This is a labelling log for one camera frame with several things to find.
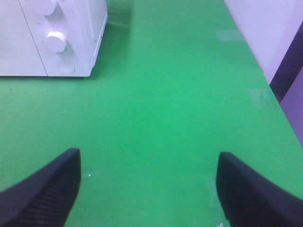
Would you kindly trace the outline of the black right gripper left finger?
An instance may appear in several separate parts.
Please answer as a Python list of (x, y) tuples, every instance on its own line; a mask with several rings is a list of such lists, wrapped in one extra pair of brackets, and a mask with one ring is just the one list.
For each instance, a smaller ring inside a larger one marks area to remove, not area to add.
[(81, 157), (70, 148), (0, 193), (2, 227), (63, 227), (79, 193)]

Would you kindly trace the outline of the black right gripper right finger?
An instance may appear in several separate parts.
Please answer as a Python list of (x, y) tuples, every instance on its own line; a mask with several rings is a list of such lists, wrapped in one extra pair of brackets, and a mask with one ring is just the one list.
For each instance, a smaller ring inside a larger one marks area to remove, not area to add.
[(231, 152), (218, 158), (215, 185), (232, 227), (301, 227), (302, 199), (263, 177)]

